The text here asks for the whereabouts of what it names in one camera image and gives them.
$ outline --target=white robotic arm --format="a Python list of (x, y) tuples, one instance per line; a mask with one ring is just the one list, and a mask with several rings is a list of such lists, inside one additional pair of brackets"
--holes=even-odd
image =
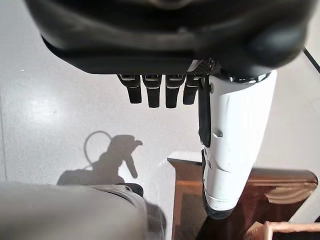
[(236, 206), (264, 137), (277, 72), (257, 82), (209, 76), (210, 146), (202, 152), (203, 200), (208, 215), (227, 217)]

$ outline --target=robotic hand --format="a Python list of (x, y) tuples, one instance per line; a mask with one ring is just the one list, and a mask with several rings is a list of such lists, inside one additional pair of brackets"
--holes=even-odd
[(91, 74), (117, 74), (130, 102), (151, 108), (199, 97), (203, 202), (236, 206), (257, 158), (276, 68), (302, 50), (317, 0), (25, 0), (46, 46)]

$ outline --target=gray floor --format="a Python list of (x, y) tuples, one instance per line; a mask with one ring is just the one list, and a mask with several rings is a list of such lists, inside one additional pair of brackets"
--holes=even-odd
[[(109, 183), (141, 184), (147, 201), (163, 212), (170, 239), (175, 171), (167, 157), (198, 159), (201, 145), (197, 103), (184, 106), (180, 95), (178, 107), (166, 109), (163, 90), (158, 109), (148, 108), (145, 90), (142, 104), (129, 104), (116, 76), (90, 75), (58, 59), (44, 46), (22, 1), (0, 1), (0, 180), (56, 184), (69, 171), (62, 182), (70, 181), (66, 174), (86, 181), (85, 141), (107, 132), (116, 141), (114, 151), (125, 149), (128, 166), (106, 161), (102, 154), (111, 140), (104, 133), (88, 139), (89, 160), (100, 159), (104, 173), (114, 176)], [(320, 75), (302, 54), (279, 70), (256, 165), (309, 169), (320, 176), (319, 123)], [(142, 145), (133, 146), (136, 140)], [(312, 205), (317, 194), (296, 221), (320, 215)]]

